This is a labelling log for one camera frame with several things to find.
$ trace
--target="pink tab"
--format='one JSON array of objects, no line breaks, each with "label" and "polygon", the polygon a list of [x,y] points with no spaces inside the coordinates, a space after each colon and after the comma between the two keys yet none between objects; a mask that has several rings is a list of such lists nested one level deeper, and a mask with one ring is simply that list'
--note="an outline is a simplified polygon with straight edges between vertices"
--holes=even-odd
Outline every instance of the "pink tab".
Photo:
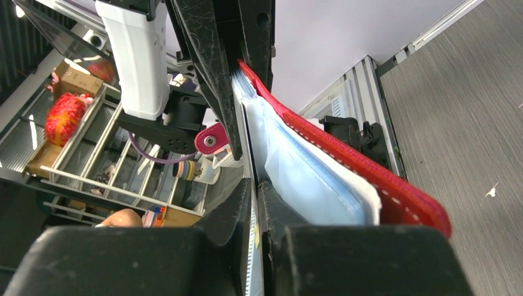
[{"label": "pink tab", "polygon": [[196,149],[205,155],[212,154],[227,144],[229,140],[220,122],[204,129],[194,139]]}]

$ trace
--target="red felt case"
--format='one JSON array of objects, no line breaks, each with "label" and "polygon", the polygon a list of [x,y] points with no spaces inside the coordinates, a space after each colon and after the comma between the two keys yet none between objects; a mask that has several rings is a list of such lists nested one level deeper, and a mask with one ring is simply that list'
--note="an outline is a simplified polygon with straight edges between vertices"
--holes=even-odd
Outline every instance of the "red felt case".
[{"label": "red felt case", "polygon": [[[447,211],[436,200],[285,107],[243,60],[239,60],[239,64],[258,95],[267,100],[286,125],[376,188],[382,202],[381,224],[432,226],[447,239],[450,238],[451,224]],[[204,137],[210,134],[224,135],[223,127],[218,130],[214,126],[212,133],[207,129],[202,131],[195,141],[197,148],[203,146]]]}]

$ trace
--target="black latch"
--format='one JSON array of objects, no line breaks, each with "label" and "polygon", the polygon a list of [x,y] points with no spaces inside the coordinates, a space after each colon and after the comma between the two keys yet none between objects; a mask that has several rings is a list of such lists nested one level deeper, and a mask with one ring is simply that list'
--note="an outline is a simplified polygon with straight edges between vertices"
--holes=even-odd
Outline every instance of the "black latch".
[{"label": "black latch", "polygon": [[375,161],[382,167],[392,171],[389,160],[389,152],[385,143],[383,129],[380,124],[363,123],[363,129],[356,118],[340,118],[325,116],[319,122],[323,124],[323,130],[335,138],[356,149],[363,155]]}]

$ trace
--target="gray wall panel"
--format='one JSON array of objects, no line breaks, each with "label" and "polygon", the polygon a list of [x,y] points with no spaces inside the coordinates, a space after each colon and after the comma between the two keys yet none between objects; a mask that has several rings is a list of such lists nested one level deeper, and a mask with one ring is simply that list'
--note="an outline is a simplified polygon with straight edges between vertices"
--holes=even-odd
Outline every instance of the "gray wall panel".
[{"label": "gray wall panel", "polygon": [[523,295],[522,29],[523,1],[485,0],[381,79],[409,181],[446,206],[478,295]]}]

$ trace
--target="blue face mask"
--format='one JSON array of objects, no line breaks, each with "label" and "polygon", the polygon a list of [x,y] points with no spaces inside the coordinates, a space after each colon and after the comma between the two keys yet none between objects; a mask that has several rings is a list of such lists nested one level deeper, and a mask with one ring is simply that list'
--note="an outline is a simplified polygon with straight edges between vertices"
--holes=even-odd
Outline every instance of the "blue face mask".
[{"label": "blue face mask", "polygon": [[233,75],[233,90],[245,107],[259,181],[271,181],[283,201],[312,224],[375,224],[376,211],[311,152],[240,71]]}]

